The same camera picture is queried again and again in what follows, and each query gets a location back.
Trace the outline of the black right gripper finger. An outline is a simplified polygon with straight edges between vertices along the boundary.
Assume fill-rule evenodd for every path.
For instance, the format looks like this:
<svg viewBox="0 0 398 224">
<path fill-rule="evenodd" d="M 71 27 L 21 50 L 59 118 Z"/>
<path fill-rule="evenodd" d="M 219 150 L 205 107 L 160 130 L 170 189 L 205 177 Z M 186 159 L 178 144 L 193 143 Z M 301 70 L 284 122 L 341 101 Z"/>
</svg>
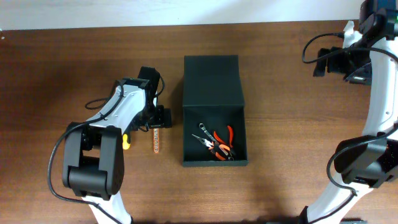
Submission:
<svg viewBox="0 0 398 224">
<path fill-rule="evenodd" d="M 372 83 L 372 66 L 371 62 L 363 65 L 353 73 L 346 75 L 344 81 L 350 84 L 371 85 Z"/>
<path fill-rule="evenodd" d="M 331 52 L 330 49 L 320 49 L 318 51 L 318 58 L 325 56 L 327 54 L 329 54 Z M 327 66 L 327 59 L 324 60 L 318 60 L 316 62 L 316 66 L 315 69 L 313 71 L 313 76 L 314 77 L 324 77 L 325 76 L 325 72 L 326 72 L 326 66 Z"/>
</svg>

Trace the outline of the orange socket bit rail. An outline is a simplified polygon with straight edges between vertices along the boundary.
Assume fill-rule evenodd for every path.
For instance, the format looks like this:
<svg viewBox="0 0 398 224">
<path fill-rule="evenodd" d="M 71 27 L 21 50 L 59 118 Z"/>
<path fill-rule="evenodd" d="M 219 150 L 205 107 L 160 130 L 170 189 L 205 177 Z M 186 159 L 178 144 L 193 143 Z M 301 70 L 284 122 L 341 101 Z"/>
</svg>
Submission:
<svg viewBox="0 0 398 224">
<path fill-rule="evenodd" d="M 159 153 L 159 129 L 153 129 L 153 151 Z"/>
</svg>

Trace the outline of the yellow black screwdriver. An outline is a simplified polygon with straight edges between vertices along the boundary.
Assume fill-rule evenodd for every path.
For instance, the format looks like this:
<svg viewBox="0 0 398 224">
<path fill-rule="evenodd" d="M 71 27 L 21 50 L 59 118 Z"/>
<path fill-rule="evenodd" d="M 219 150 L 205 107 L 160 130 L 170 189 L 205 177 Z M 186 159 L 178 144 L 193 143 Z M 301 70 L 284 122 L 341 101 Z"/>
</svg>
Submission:
<svg viewBox="0 0 398 224">
<path fill-rule="evenodd" d="M 124 150 L 128 150 L 131 146 L 131 137 L 128 133 L 123 134 L 122 136 L 123 142 L 122 147 Z"/>
</svg>

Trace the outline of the silver ring spanner wrench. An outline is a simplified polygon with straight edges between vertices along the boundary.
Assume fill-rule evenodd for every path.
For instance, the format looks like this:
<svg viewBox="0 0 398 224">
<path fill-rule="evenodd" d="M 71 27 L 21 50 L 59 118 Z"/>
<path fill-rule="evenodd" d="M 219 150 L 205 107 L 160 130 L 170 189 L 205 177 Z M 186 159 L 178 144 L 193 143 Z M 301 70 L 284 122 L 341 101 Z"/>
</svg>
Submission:
<svg viewBox="0 0 398 224">
<path fill-rule="evenodd" d="M 203 123 L 200 123 L 198 125 L 198 127 L 206 134 L 206 136 L 208 137 L 207 140 L 209 141 L 216 141 L 216 139 L 213 137 L 213 133 L 211 134 L 205 127 L 205 125 Z"/>
</svg>

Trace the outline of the black storage box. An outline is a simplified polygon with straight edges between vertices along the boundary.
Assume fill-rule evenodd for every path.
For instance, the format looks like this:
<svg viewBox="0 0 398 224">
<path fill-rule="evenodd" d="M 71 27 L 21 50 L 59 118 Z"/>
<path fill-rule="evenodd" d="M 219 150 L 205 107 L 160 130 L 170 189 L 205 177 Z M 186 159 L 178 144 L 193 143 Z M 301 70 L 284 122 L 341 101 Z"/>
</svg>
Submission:
<svg viewBox="0 0 398 224">
<path fill-rule="evenodd" d="M 244 120 L 244 94 L 237 55 L 191 55 L 184 58 L 183 77 L 183 166 L 246 166 L 248 150 Z M 212 134 L 228 140 L 233 128 L 233 161 L 218 160 L 192 134 L 206 138 L 203 123 Z"/>
</svg>

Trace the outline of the orange black handled pliers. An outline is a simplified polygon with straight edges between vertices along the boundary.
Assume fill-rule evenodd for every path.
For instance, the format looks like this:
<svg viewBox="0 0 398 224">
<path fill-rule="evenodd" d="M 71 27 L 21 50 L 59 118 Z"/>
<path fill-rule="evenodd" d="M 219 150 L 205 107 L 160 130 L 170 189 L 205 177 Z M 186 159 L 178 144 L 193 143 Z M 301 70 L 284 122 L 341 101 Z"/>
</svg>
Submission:
<svg viewBox="0 0 398 224">
<path fill-rule="evenodd" d="M 220 144 L 216 141 L 209 141 L 205 138 L 201 138 L 195 134 L 192 136 L 199 140 L 203 145 L 205 145 L 208 150 L 220 161 L 233 161 L 233 155 L 229 146 L 225 144 Z"/>
</svg>

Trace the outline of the red handled small cutters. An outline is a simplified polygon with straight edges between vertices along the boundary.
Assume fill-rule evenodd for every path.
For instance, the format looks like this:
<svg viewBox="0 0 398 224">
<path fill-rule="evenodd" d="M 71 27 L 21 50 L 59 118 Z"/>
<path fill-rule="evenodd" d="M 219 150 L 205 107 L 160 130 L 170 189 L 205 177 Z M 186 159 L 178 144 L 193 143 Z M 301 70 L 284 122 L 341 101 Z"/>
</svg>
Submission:
<svg viewBox="0 0 398 224">
<path fill-rule="evenodd" d="M 234 157 L 236 154 L 234 152 L 234 147 L 233 147 L 233 137 L 234 137 L 234 132 L 233 132 L 233 128 L 230 125 L 227 125 L 227 129 L 228 129 L 228 140 L 224 141 L 222 140 L 216 131 L 213 131 L 213 137 L 216 139 L 216 141 L 218 142 L 219 145 L 223 145 L 224 148 L 226 149 L 226 151 L 228 152 L 228 154 L 231 157 Z"/>
</svg>

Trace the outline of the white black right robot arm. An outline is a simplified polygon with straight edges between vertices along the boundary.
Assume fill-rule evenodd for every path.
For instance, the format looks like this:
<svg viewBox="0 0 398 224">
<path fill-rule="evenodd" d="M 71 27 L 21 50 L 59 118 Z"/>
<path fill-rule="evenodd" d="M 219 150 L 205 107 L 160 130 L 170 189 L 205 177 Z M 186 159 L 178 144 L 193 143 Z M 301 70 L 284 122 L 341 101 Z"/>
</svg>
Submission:
<svg viewBox="0 0 398 224">
<path fill-rule="evenodd" d="M 359 29 L 349 21 L 342 47 L 320 49 L 314 76 L 340 73 L 344 81 L 371 87 L 362 135 L 341 141 L 326 165 L 329 184 L 306 206 L 299 223 L 342 223 L 366 194 L 397 179 L 397 3 L 365 0 Z"/>
</svg>

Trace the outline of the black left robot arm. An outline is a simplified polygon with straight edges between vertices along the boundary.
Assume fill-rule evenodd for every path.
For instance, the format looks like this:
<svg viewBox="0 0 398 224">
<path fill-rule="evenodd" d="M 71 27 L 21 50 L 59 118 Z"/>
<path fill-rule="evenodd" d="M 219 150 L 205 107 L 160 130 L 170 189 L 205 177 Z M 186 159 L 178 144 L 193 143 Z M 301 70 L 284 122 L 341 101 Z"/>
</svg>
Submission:
<svg viewBox="0 0 398 224">
<path fill-rule="evenodd" d="M 169 128 L 171 112 L 157 104 L 164 81 L 152 67 L 141 67 L 137 78 L 114 84 L 99 112 L 84 123 L 71 123 L 64 137 L 62 182 L 78 202 L 90 206 L 98 223 L 132 223 L 120 193 L 124 154 L 131 131 Z"/>
</svg>

